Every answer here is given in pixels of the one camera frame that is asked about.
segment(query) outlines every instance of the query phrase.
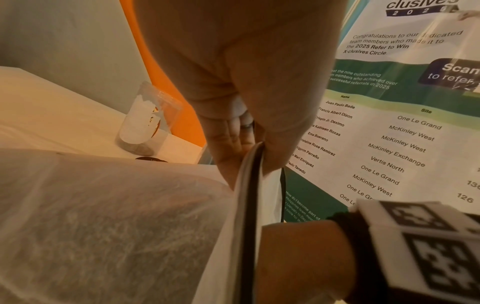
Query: orange stripe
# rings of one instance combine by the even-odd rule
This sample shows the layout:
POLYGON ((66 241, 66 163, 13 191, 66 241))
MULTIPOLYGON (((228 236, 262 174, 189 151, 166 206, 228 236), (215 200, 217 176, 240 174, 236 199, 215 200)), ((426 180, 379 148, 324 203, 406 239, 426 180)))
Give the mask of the orange stripe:
POLYGON ((120 0, 120 3, 123 8, 123 12, 125 13, 128 24, 130 25, 133 37, 135 38, 136 45, 140 50, 141 57, 143 59, 143 62, 145 63, 148 75, 150 76, 151 83, 157 88, 159 88, 161 91, 164 91, 165 93, 179 100, 183 105, 183 110, 178 116, 178 119, 175 125, 172 127, 171 132, 180 138, 183 138, 187 141, 190 141, 191 143, 202 147, 205 144, 205 136, 202 132, 202 128, 195 114, 195 111, 186 102, 186 100, 183 98, 177 88, 173 85, 170 79, 161 70, 155 59, 150 54, 135 19, 133 0, 120 0))

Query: dark green section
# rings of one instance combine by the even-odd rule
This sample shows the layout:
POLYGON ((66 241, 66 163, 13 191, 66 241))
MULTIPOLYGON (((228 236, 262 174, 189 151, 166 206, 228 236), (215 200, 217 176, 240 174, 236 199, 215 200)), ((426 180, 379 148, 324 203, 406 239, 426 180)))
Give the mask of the dark green section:
POLYGON ((285 168, 287 222, 306 222, 326 219, 337 213, 346 212, 347 207, 325 191, 313 185, 289 168, 285 168))
POLYGON ((467 91, 419 84, 417 81, 428 66, 397 62, 337 60, 335 70, 381 74, 381 79, 398 84, 390 85, 390 88, 385 90, 367 85, 330 81, 328 88, 341 93, 360 94, 385 101, 425 105, 453 113, 480 117, 480 99, 465 94, 467 91))

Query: poster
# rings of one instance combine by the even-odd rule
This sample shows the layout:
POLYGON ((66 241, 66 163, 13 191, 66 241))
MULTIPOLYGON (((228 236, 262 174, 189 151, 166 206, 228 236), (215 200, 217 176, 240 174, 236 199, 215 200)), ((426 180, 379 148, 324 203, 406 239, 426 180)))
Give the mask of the poster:
POLYGON ((286 221, 357 198, 480 213, 480 2, 370 0, 287 165, 286 221))

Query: plastic container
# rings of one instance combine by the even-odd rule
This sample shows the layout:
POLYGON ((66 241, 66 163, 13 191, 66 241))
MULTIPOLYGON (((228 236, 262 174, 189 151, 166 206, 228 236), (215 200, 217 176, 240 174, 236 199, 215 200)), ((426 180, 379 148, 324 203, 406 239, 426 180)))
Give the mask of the plastic container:
POLYGON ((116 144, 137 155, 156 155, 181 110, 179 101, 143 82, 120 127, 116 144))

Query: white table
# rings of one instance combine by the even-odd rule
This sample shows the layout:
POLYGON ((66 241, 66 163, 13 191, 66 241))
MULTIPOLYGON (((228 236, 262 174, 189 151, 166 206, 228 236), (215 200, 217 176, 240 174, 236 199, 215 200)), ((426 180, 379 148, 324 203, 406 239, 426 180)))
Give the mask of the white table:
MULTIPOLYGON (((134 159, 138 156, 115 144, 124 117, 121 112, 21 69, 0 67, 0 148, 134 159)), ((193 164, 201 149, 168 134, 155 157, 193 164)))

